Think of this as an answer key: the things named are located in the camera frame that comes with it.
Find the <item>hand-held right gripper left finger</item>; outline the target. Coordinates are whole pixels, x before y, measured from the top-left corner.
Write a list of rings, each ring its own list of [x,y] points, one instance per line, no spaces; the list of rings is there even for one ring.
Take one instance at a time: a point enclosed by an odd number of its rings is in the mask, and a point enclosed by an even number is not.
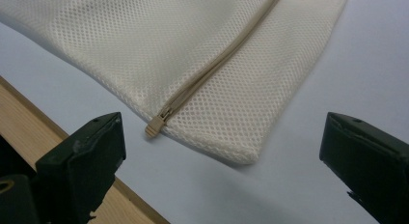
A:
[[[36,162],[52,224],[87,224],[126,159],[122,115],[97,117]]]

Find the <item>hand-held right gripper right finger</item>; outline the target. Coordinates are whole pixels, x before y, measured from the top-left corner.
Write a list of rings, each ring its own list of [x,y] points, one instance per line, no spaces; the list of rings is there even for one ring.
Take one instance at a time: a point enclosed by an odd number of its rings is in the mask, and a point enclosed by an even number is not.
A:
[[[319,159],[380,224],[409,224],[409,144],[360,119],[330,112]]]

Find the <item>white mesh zipper bag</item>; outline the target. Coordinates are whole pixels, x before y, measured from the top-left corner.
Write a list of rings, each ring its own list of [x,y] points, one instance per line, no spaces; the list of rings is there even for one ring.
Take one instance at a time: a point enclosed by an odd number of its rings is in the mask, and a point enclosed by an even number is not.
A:
[[[0,22],[104,85],[148,136],[251,164],[345,2],[0,0]]]

